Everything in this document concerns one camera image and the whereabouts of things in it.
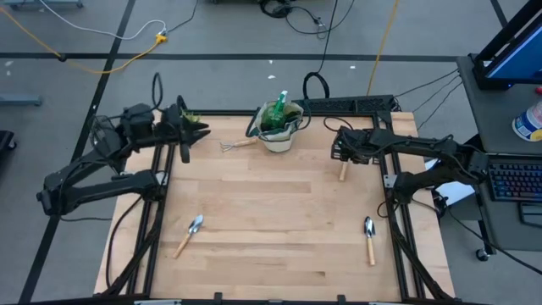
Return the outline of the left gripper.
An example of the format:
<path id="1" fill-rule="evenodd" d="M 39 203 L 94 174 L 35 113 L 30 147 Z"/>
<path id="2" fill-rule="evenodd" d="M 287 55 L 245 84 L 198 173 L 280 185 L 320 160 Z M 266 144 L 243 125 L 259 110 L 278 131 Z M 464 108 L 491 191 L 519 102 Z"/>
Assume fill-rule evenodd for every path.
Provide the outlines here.
<path id="1" fill-rule="evenodd" d="M 184 103 L 176 103 L 163 111 L 164 143 L 180 144 L 180 157 L 183 164 L 191 161 L 190 148 L 193 144 L 211 133 L 209 125 L 202 122 L 190 122 L 183 116 L 187 110 Z"/>

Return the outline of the green plastic spray bottle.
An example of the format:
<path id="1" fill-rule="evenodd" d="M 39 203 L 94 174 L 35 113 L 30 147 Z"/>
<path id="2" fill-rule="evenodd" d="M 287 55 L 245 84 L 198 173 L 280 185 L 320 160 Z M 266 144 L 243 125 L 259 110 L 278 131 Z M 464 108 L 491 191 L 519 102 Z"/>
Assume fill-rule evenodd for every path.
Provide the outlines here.
<path id="1" fill-rule="evenodd" d="M 285 112 L 287 106 L 288 91 L 282 91 L 279 94 L 277 102 L 273 106 L 268 106 L 262 116 L 261 130 L 276 131 L 283 130 L 285 125 L 296 118 L 298 111 Z"/>

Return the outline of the wooden handled metal trowel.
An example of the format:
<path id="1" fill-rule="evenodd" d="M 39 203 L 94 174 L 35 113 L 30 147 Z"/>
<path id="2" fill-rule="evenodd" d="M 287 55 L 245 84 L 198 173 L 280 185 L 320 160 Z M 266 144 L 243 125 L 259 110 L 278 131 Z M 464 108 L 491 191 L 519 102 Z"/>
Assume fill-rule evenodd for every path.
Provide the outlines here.
<path id="1" fill-rule="evenodd" d="M 375 228 L 374 228 L 373 220 L 369 216 L 367 216 L 364 220 L 364 233 L 367 238 L 369 265 L 374 266 L 376 264 L 374 249 L 373 249 L 373 236 L 375 235 Z"/>
<path id="2" fill-rule="evenodd" d="M 203 223 L 203 220 L 204 220 L 204 217 L 203 217 L 202 214 L 196 216 L 193 219 L 193 221 L 191 222 L 191 224 L 190 224 L 190 226 L 189 226 L 189 228 L 187 230 L 187 233 L 186 233 L 184 239 L 179 244 L 179 246 L 177 247 L 177 249 L 175 250 L 175 252 L 173 254 L 174 259 L 179 257 L 179 255 L 182 253 L 182 251 L 184 250 L 184 248 L 186 247 L 186 245 L 190 241 L 191 237 L 200 230 L 200 228 L 202 226 L 202 223 Z"/>

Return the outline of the beige green gardening tote bag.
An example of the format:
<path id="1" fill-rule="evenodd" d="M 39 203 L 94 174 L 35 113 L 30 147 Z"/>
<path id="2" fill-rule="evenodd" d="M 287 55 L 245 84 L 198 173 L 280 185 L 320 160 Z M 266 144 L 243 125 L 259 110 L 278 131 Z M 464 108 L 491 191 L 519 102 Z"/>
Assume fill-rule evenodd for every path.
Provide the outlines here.
<path id="1" fill-rule="evenodd" d="M 246 127 L 247 138 L 256 137 L 272 153 L 283 153 L 290 150 L 296 133 L 306 129 L 311 122 L 311 110 L 304 109 L 299 103 L 287 102 L 285 104 L 285 125 L 274 130 L 264 130 L 263 115 L 266 110 L 273 109 L 275 102 L 266 102 L 258 107 Z"/>

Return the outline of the black mesh box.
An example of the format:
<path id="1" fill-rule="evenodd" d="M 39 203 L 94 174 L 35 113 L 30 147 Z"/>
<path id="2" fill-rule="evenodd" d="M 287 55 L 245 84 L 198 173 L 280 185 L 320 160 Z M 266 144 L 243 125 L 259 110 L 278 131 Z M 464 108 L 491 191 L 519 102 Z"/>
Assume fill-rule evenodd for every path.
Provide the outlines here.
<path id="1" fill-rule="evenodd" d="M 91 121 L 90 141 L 100 153 L 118 151 L 127 144 L 121 125 L 105 115 L 95 116 Z"/>

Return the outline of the white paper sheet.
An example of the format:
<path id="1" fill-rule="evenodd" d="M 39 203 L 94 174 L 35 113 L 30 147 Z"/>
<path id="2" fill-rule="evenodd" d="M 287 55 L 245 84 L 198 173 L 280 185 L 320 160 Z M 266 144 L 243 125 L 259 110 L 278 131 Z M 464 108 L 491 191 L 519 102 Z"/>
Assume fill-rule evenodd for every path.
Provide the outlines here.
<path id="1" fill-rule="evenodd" d="M 470 185 L 465 185 L 455 181 L 438 186 L 433 189 L 433 192 L 444 199 L 446 206 L 450 206 L 470 195 L 473 195 L 475 190 Z"/>

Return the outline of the gray equipment cart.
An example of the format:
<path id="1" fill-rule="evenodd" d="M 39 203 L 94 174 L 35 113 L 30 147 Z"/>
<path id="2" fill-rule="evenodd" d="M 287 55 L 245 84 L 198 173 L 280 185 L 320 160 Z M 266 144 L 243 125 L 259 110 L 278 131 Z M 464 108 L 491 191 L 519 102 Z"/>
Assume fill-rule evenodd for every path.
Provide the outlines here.
<path id="1" fill-rule="evenodd" d="M 520 139 L 512 121 L 540 100 L 534 85 L 516 84 L 506 91 L 483 91 L 473 73 L 473 61 L 458 57 L 456 64 L 478 129 L 481 147 L 493 161 L 542 165 L 542 141 Z M 475 187 L 479 225 L 486 238 L 504 250 L 542 252 L 542 228 L 520 220 L 518 202 L 497 202 L 487 182 Z"/>

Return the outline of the black backlit keyboard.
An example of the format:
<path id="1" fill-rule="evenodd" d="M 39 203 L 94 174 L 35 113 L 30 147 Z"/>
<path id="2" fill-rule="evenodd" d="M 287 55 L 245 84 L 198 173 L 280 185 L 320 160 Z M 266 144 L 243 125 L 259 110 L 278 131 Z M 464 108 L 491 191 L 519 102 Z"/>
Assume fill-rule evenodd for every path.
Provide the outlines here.
<path id="1" fill-rule="evenodd" d="M 542 164 L 491 162 L 488 182 L 495 201 L 542 202 Z"/>

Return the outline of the white blue wipes canister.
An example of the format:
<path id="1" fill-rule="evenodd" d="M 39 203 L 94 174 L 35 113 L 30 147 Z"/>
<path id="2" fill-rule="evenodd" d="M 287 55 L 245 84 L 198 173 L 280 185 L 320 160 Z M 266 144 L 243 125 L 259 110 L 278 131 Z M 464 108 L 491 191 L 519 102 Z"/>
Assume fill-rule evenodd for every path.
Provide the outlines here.
<path id="1" fill-rule="evenodd" d="M 512 121 L 512 130 L 524 141 L 542 141 L 542 100 Z"/>

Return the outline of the gray furniture base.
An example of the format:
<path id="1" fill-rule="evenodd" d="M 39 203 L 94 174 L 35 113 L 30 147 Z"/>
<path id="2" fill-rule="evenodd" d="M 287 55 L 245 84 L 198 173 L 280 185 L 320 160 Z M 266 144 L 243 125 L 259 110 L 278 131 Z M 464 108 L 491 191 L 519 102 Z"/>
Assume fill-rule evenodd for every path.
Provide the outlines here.
<path id="1" fill-rule="evenodd" d="M 18 10 L 24 6 L 66 6 L 75 5 L 77 8 L 83 8 L 82 0 L 0 0 L 1 4 L 9 6 L 13 10 Z"/>
<path id="2" fill-rule="evenodd" d="M 41 106 L 42 99 L 33 94 L 8 94 L 0 93 L 0 106 Z"/>

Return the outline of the black computer monitor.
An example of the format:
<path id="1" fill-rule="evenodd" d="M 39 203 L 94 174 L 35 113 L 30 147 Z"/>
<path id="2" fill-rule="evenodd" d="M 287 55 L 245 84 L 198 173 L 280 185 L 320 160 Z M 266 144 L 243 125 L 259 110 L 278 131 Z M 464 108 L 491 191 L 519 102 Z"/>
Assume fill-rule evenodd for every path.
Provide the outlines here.
<path id="1" fill-rule="evenodd" d="M 542 0 L 528 0 L 473 58 L 473 75 L 482 90 L 542 85 Z"/>

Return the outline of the black chair base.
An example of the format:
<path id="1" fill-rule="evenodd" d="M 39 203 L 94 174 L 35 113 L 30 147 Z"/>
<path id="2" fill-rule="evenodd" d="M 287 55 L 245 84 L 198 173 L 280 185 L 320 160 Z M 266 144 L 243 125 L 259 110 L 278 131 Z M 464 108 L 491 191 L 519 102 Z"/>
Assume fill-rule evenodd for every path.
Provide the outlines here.
<path id="1" fill-rule="evenodd" d="M 9 130 L 0 130 L 0 152 L 11 151 L 17 147 L 14 133 Z"/>

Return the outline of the black aluminium table frame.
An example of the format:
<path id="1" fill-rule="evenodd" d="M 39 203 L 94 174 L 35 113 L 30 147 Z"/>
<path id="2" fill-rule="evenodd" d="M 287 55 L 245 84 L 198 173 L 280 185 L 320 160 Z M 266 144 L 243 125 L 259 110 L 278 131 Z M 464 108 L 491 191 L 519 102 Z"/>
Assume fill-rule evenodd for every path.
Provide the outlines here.
<path id="1" fill-rule="evenodd" d="M 191 161 L 166 148 L 145 149 L 127 168 L 166 169 L 161 203 L 119 198 L 113 246 L 102 259 L 95 291 L 104 291 L 130 261 L 145 232 L 158 241 L 141 260 L 128 292 L 156 298 L 265 301 L 397 302 L 430 290 L 393 241 L 385 217 L 385 174 L 421 172 L 420 157 L 392 154 L 382 164 L 348 165 L 330 157 L 335 119 L 314 115 L 289 151 L 260 143 L 222 152 L 242 140 L 248 110 L 203 110 L 211 133 L 191 149 Z M 193 219 L 204 217 L 178 258 L 173 254 Z M 376 264 L 369 265 L 364 220 L 372 218 Z"/>

